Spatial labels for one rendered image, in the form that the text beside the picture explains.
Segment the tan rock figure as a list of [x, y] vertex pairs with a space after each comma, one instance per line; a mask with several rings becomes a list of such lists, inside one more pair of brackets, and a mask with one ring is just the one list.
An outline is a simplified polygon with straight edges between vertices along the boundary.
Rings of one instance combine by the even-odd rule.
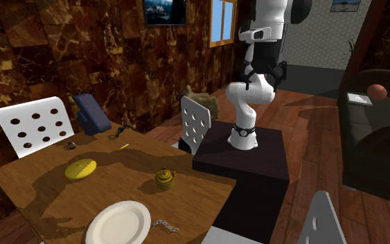
[[219, 119], [219, 104], [217, 98], [208, 93], [194, 93], [189, 85], [180, 91], [180, 96], [187, 96], [209, 110], [211, 119]]

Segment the wooden framed window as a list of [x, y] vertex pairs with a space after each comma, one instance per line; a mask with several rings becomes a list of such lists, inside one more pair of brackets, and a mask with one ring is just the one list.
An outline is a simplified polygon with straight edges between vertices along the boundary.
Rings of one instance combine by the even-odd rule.
[[234, 41], [237, 0], [211, 0], [209, 47]]

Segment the white chair with holes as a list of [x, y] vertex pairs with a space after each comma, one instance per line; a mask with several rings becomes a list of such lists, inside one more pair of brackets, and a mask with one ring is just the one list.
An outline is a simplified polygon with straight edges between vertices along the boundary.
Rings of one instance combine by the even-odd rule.
[[74, 135], [57, 96], [0, 108], [0, 126], [19, 158]]
[[315, 193], [296, 244], [347, 244], [328, 192]]
[[182, 139], [190, 146], [191, 153], [197, 152], [208, 129], [211, 127], [211, 115], [207, 108], [187, 96], [181, 98]]

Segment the grey tablet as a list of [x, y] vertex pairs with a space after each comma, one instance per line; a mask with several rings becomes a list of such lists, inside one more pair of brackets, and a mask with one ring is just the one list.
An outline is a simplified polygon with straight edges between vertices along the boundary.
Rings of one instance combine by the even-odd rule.
[[347, 93], [346, 97], [349, 103], [372, 106], [371, 99], [364, 94]]

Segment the dark robot stand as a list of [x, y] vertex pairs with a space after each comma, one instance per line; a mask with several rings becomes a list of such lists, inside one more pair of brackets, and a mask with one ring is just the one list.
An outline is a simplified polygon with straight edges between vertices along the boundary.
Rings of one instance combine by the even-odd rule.
[[213, 226], [269, 244], [290, 183], [280, 130], [256, 128], [258, 147], [238, 150], [227, 139], [232, 123], [213, 121], [193, 169], [236, 180]]

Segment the orange ball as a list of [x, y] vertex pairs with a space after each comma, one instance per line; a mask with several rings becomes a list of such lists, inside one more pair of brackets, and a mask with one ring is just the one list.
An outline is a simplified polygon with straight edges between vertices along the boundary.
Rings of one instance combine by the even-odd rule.
[[387, 97], [387, 90], [379, 84], [372, 84], [367, 88], [367, 94], [371, 100], [381, 101]]

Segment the dark sofa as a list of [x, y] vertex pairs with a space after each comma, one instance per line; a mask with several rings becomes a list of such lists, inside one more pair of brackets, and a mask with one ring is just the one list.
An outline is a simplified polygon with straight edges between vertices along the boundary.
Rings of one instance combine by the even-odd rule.
[[[365, 96], [371, 85], [381, 85], [387, 97], [370, 105], [352, 103], [349, 94]], [[355, 73], [337, 99], [345, 186], [390, 201], [390, 70]]]

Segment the wooden table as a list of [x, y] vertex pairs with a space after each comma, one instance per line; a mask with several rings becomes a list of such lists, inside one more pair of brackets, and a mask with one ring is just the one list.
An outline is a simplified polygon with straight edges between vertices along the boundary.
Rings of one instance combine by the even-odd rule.
[[[198, 243], [235, 184], [194, 171], [192, 155], [130, 129], [92, 137], [77, 133], [71, 141], [73, 150], [60, 141], [0, 167], [0, 187], [46, 244], [83, 244], [91, 221], [124, 200], [144, 204], [153, 220], [178, 229], [168, 233], [153, 227], [143, 244]], [[68, 179], [66, 168], [80, 159], [96, 161], [95, 171]], [[155, 181], [163, 167], [175, 174], [167, 191]]]

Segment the brass bell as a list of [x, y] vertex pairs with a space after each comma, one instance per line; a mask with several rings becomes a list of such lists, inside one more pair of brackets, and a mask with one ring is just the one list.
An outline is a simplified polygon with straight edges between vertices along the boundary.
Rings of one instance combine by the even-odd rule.
[[175, 174], [166, 167], [163, 167], [155, 175], [155, 181], [159, 189], [167, 191], [175, 185]]

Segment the dark blue desk device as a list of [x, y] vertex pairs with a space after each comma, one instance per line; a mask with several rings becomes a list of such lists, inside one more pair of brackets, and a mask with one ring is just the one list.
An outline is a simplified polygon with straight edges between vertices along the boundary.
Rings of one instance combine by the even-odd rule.
[[110, 120], [91, 94], [79, 94], [73, 96], [73, 100], [80, 109], [76, 120], [86, 135], [93, 136], [112, 128]]

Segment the yellow domed lid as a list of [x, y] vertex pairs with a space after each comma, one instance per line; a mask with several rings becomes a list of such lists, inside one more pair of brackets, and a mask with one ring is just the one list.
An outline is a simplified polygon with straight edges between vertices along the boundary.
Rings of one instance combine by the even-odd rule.
[[64, 174], [70, 180], [79, 180], [91, 175], [97, 167], [96, 161], [92, 159], [80, 159], [70, 164]]

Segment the white plate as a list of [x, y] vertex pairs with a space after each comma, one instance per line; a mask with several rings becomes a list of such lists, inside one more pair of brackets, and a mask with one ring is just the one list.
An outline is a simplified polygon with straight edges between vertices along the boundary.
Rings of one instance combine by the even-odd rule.
[[142, 244], [151, 226], [148, 209], [136, 201], [122, 201], [102, 210], [91, 222], [86, 244]]

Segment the small blue wall picture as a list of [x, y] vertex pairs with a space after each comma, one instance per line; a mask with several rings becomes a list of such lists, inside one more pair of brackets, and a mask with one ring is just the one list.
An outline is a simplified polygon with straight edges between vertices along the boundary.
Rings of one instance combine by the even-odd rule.
[[361, 0], [333, 0], [331, 12], [357, 12]]

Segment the dark mountain wall picture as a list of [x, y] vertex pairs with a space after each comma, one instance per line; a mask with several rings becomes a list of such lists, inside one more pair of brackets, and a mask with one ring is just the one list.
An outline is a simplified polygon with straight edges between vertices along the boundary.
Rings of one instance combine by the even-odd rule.
[[185, 26], [186, 0], [144, 0], [146, 26]]

